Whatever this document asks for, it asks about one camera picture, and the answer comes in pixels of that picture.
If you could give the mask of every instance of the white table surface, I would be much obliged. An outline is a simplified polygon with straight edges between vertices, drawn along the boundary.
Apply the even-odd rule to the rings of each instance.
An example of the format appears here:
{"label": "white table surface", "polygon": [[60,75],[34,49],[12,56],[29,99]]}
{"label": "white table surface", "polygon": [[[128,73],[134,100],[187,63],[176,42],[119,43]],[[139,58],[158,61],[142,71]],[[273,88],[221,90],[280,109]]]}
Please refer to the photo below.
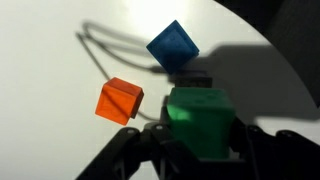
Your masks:
{"label": "white table surface", "polygon": [[[265,38],[214,1],[2,0],[0,9],[1,179],[74,179],[123,127],[94,114],[106,79],[76,37],[84,22],[122,37],[92,30],[122,59],[151,66],[158,63],[145,45],[177,19],[200,49],[185,68],[209,70],[244,122],[270,134],[292,129],[320,143],[320,111],[296,73]],[[87,43],[109,76],[143,88],[141,112],[159,118],[173,87],[167,76],[128,67]],[[128,126],[142,129],[147,122],[137,116]],[[149,165],[132,179],[156,179]]]}

